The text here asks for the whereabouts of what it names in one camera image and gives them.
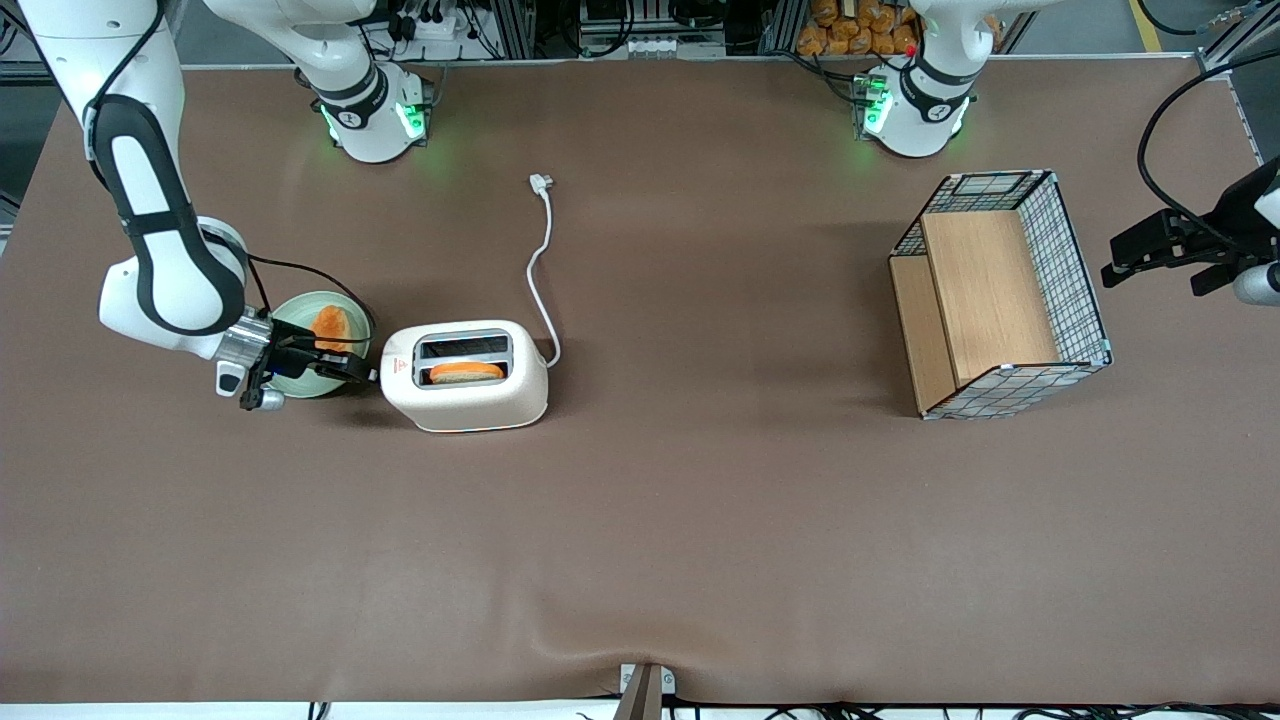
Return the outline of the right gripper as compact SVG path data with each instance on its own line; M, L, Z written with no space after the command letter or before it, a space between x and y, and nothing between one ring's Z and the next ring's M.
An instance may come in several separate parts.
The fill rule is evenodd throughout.
M298 378L308 368L348 384L376 384L379 372L347 351L316 350L314 334L224 334L216 351L216 392L223 397L260 395L275 375Z

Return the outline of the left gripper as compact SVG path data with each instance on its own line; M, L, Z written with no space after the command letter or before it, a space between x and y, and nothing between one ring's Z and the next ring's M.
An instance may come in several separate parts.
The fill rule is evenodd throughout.
M1277 259L1277 222L1257 209L1257 202L1277 191L1279 159L1274 158L1229 184L1203 215L1210 228L1230 240L1240 255L1271 263ZM1213 238L1172 209L1162 209L1108 241L1111 263L1101 269L1105 288L1114 288L1137 273L1213 260ZM1222 288L1236 291L1243 273L1238 264L1212 264L1190 278L1190 291L1204 297Z

